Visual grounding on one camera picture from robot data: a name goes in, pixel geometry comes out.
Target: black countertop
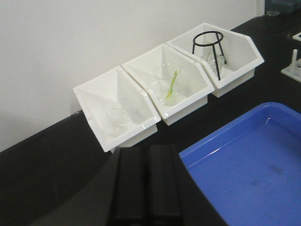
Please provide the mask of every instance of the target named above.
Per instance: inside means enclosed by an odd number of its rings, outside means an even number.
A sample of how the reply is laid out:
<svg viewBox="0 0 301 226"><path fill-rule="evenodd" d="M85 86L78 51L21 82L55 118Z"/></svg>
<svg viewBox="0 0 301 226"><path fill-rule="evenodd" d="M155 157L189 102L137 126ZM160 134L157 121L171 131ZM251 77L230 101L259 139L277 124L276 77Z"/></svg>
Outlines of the black countertop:
<svg viewBox="0 0 301 226"><path fill-rule="evenodd" d="M301 83L280 73L290 64L293 49L301 51L301 42L292 39L301 31L301 11L256 17L233 31L250 36L265 60L255 76L220 98L209 95L207 105L171 126L159 122L158 132L137 147L174 144L180 152L264 102L279 102L301 113ZM108 166L112 157L102 151L83 112L1 152L0 225L46 225L41 217L60 211L85 187L105 189L105 180L93 178L114 171ZM97 195L93 191L87 199ZM61 214L76 216L73 210ZM47 225L64 224L48 221Z"/></svg>

